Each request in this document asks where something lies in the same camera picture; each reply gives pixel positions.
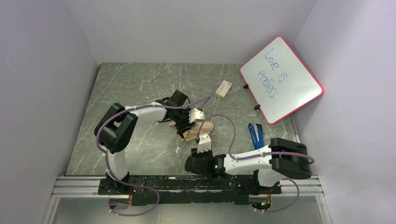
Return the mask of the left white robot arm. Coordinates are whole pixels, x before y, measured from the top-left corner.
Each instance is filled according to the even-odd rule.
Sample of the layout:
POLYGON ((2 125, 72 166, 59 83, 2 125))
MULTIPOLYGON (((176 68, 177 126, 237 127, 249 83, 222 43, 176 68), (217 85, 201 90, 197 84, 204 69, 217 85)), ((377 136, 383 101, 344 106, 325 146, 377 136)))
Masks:
POLYGON ((117 189, 123 189, 129 180, 126 166, 125 148, 130 143, 134 129, 146 122, 173 121, 177 136, 183 140, 187 131, 195 127, 203 112, 191 108, 185 102, 189 97, 176 90, 171 97, 156 100, 148 105, 125 107, 119 103, 111 105, 94 130, 97 146, 105 155, 106 179, 117 189))

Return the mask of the beige folding umbrella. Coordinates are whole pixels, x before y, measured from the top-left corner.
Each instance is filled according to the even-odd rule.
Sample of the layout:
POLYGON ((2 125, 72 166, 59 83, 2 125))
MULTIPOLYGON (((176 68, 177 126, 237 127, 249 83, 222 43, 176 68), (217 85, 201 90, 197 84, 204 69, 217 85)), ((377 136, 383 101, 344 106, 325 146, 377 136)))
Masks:
MULTIPOLYGON (((185 141, 191 141, 195 140, 198 134, 198 130, 201 126, 202 122, 196 122, 195 126, 193 126, 191 129, 184 131, 182 136, 179 134, 176 134, 177 139, 180 142, 185 142, 185 141)), ((212 130, 214 129, 214 124, 210 121, 207 121, 203 124, 202 128, 200 129, 199 134, 210 134, 212 130)))

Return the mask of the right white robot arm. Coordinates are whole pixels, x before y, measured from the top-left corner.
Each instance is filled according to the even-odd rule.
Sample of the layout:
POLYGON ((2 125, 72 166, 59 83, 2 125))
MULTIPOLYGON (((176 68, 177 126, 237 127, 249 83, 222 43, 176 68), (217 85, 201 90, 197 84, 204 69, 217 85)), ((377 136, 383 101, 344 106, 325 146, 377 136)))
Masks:
POLYGON ((272 138, 270 144, 257 150, 240 154, 214 156, 211 140, 192 148, 185 162, 187 172, 208 178, 237 176, 250 171, 258 172, 260 186, 272 187, 276 182, 289 178, 305 180, 311 178, 310 165, 314 159, 307 153, 307 146, 282 139, 272 138))

